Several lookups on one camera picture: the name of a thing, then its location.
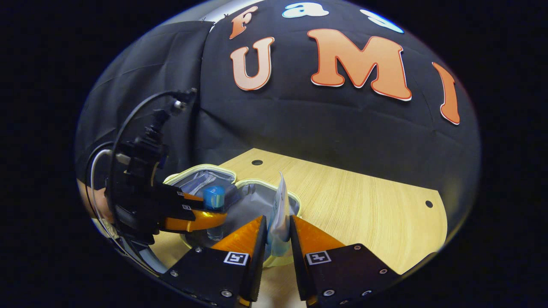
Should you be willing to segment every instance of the wooden table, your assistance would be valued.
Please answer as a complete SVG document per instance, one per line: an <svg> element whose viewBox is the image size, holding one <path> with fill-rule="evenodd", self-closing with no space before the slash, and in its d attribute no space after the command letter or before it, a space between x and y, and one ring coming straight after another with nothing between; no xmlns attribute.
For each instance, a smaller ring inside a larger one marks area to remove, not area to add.
<svg viewBox="0 0 548 308"><path fill-rule="evenodd" d="M251 164L256 159L263 164ZM438 251L446 239L445 208L435 190L259 149L220 166L235 171L238 180L256 178L275 186L282 172L287 189L301 199L303 219L345 245L364 244L400 275ZM178 234L161 232L155 240L151 249L167 267L188 251ZM263 271L253 307L306 307L299 299L293 264Z"/></svg>

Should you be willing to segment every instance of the screw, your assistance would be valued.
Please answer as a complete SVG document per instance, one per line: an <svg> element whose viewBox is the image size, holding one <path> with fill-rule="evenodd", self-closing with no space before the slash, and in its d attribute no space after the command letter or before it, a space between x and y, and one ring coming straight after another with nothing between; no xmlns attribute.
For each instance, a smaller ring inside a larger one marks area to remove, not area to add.
<svg viewBox="0 0 548 308"><path fill-rule="evenodd" d="M232 292L230 292L228 290L222 290L221 295L224 296L224 297L232 297Z"/></svg>
<svg viewBox="0 0 548 308"><path fill-rule="evenodd" d="M182 101L176 101L173 106L177 109L183 110L186 106L186 104Z"/></svg>

